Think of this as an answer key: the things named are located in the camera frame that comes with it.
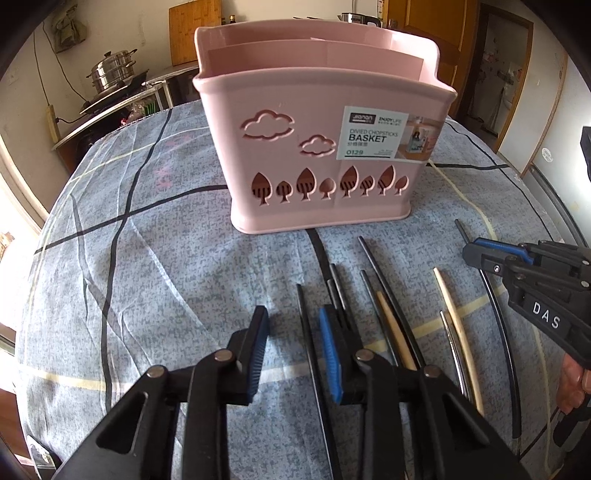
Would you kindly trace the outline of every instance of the rivet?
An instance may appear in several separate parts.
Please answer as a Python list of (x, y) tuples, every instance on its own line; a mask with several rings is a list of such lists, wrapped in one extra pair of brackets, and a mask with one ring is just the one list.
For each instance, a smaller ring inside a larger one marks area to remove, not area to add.
[(360, 362), (369, 362), (374, 357), (374, 353), (371, 350), (367, 350), (366, 348), (362, 348), (361, 350), (357, 350), (355, 352), (355, 358)]
[(164, 375), (164, 367), (162, 365), (154, 365), (148, 368), (148, 376), (150, 378), (159, 378)]
[(423, 371), (425, 372), (425, 377), (427, 378), (437, 378), (439, 375), (441, 375), (441, 369), (435, 365), (427, 365)]
[(234, 354), (232, 351), (228, 350), (227, 348), (222, 348), (215, 353), (214, 358), (218, 362), (227, 362), (228, 360), (231, 360), (233, 356)]

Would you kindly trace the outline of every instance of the wooden cutting board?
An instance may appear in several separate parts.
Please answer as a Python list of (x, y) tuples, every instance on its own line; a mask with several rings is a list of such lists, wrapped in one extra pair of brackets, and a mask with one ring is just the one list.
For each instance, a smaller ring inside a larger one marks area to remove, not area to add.
[(197, 27), (222, 24), (220, 0), (194, 0), (168, 9), (170, 58), (173, 65), (197, 60), (193, 36)]

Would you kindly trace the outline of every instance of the chopstick basket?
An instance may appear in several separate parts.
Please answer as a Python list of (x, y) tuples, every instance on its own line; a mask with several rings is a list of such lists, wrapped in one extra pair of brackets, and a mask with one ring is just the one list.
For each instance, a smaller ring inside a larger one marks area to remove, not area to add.
[(200, 92), (244, 233), (405, 218), (456, 97), (429, 39), (269, 20), (195, 32)]

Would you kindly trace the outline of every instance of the product label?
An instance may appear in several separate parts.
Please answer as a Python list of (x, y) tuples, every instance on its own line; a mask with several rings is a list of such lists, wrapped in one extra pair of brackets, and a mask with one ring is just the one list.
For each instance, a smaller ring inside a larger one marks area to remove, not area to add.
[(427, 161), (442, 126), (408, 113), (346, 106), (336, 159)]

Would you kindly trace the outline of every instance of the black clamp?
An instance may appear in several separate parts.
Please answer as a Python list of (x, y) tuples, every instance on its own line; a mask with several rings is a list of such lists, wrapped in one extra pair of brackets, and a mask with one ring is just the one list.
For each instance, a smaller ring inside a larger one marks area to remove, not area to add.
[(502, 277), (509, 307), (591, 369), (591, 249), (477, 238), (462, 257), (467, 265)]
[(362, 480), (403, 480), (404, 444), (399, 402), (411, 406), (415, 478), (527, 480), (497, 432), (440, 368), (392, 366), (363, 348), (361, 338), (332, 305), (320, 310), (331, 395), (362, 405), (359, 439)]
[(269, 317), (257, 306), (249, 328), (197, 365), (154, 365), (90, 432), (54, 480), (169, 480), (178, 411), (187, 403), (183, 480), (229, 480), (226, 406), (247, 406), (258, 390)]

